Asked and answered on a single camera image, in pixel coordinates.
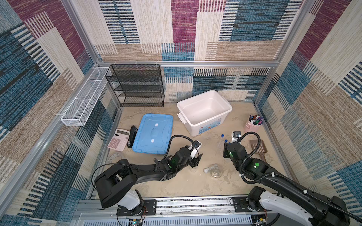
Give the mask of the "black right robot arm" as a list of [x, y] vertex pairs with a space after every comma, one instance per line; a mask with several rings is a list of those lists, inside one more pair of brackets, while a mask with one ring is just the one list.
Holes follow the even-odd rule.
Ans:
[[352, 219], [362, 221], [348, 212], [342, 199], [328, 198], [298, 184], [254, 158], [239, 142], [225, 143], [223, 157], [231, 159], [245, 183], [254, 185], [247, 197], [253, 211], [275, 211], [305, 226], [348, 226]]

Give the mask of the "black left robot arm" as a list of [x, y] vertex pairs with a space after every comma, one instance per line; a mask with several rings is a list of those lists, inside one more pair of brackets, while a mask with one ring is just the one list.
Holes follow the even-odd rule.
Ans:
[[122, 159], [95, 179], [101, 206], [105, 209], [117, 204], [135, 184], [170, 180], [187, 166], [197, 167], [201, 158], [197, 148], [185, 146], [154, 164], [136, 165]]

